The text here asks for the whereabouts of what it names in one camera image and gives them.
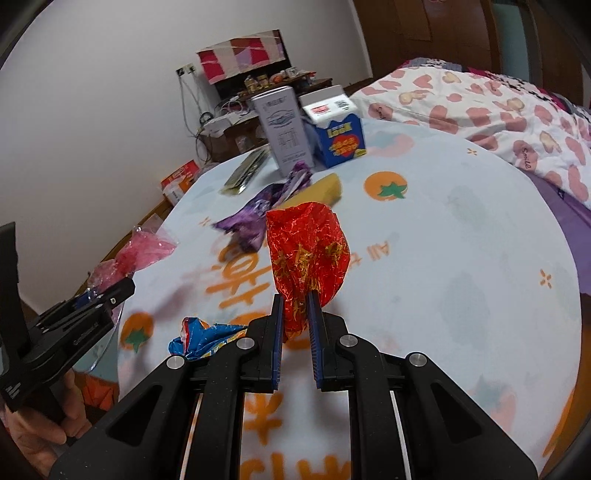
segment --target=snack wrapper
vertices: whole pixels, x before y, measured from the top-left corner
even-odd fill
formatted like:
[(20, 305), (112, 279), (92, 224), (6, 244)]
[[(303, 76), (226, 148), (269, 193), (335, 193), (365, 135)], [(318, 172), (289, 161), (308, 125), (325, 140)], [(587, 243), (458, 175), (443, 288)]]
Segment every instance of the snack wrapper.
[(326, 205), (302, 203), (267, 212), (267, 243), (277, 291), (285, 297), (284, 341), (307, 326), (306, 295), (326, 305), (343, 284), (351, 255), (336, 215)]
[(246, 335), (247, 325), (209, 326), (197, 317), (183, 319), (181, 336), (168, 344), (172, 355), (183, 355), (187, 360), (197, 360), (213, 355), (229, 342)]
[(234, 233), (244, 252), (258, 252), (265, 239), (265, 214), (300, 190), (309, 187), (312, 173), (304, 162), (298, 162), (285, 183), (272, 183), (262, 189), (234, 215), (213, 224), (214, 228)]
[(137, 226), (127, 244), (112, 260), (99, 263), (88, 278), (88, 292), (102, 293), (138, 270), (171, 255), (177, 243), (160, 229), (162, 220), (154, 215)]

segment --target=blue carton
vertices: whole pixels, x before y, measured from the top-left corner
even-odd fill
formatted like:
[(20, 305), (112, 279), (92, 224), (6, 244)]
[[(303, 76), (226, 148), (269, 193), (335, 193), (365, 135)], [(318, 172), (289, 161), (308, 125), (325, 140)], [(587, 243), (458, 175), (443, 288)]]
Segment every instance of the blue carton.
[(303, 95), (300, 103), (310, 147), (327, 168), (367, 153), (357, 106), (340, 85)]

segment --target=pink plastic bag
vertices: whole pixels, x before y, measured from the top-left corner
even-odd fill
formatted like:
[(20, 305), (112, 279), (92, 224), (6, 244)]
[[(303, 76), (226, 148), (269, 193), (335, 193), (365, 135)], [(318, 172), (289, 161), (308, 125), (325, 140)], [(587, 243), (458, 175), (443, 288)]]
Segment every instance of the pink plastic bag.
[(88, 278), (88, 288), (102, 293), (119, 280), (171, 255), (177, 248), (160, 226), (162, 220), (152, 215), (142, 226), (137, 226), (129, 242), (112, 260), (99, 263)]

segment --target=orange fruit print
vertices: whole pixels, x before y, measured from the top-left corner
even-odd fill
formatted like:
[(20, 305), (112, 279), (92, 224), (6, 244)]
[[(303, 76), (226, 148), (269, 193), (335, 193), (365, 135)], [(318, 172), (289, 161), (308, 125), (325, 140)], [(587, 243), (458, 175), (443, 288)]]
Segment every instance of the orange fruit print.
[(138, 353), (139, 347), (154, 334), (154, 319), (149, 313), (133, 313), (121, 329), (121, 346)]
[(379, 171), (365, 180), (363, 188), (374, 200), (403, 199), (408, 190), (406, 179), (393, 171)]

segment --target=hand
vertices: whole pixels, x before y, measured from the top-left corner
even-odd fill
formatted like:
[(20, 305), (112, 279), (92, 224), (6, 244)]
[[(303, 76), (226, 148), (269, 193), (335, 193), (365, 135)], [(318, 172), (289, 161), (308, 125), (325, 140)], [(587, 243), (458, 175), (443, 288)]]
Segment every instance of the hand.
[(86, 419), (82, 392), (74, 384), (74, 371), (64, 375), (66, 390), (61, 407), (66, 418), (61, 426), (53, 423), (43, 414), (28, 407), (11, 412), (6, 407), (7, 427), (14, 442), (25, 458), (44, 476), (57, 460), (51, 443), (63, 445), (67, 437), (80, 438), (90, 430)]

